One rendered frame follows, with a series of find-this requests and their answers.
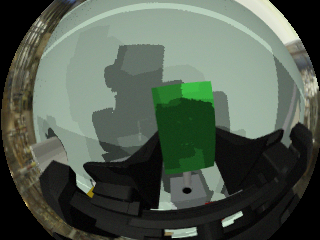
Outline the grey tapered cup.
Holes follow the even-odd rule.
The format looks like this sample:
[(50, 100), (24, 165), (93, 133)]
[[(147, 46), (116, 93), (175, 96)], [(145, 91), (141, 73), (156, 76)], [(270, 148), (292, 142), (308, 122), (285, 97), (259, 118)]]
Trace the grey tapered cup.
[(56, 136), (52, 136), (52, 139), (44, 140), (31, 145), (33, 160), (35, 160), (37, 169), (40, 169), (40, 173), (43, 173), (44, 169), (47, 169), (45, 167), (48, 167), (52, 160), (56, 160), (57, 163), (60, 161), (64, 165), (68, 164), (68, 156), (61, 141)]

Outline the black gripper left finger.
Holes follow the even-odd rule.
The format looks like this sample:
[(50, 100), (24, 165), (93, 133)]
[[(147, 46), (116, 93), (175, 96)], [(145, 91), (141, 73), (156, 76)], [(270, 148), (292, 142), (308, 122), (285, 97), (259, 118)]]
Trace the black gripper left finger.
[(107, 184), (129, 185), (147, 200), (152, 209), (159, 209), (161, 171), (163, 171), (159, 132), (153, 133), (147, 143), (127, 160), (119, 163), (88, 161), (83, 167), (96, 183), (101, 181)]

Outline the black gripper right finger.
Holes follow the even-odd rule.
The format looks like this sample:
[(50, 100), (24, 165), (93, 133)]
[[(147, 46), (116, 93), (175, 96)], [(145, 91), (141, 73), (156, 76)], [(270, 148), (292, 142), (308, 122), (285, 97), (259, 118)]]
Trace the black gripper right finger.
[(215, 163), (229, 196), (243, 191), (241, 184), (252, 172), (261, 153), (283, 140), (283, 135), (284, 129), (277, 129), (275, 132), (268, 133), (267, 136), (249, 139), (249, 137), (227, 132), (223, 128), (216, 128)]

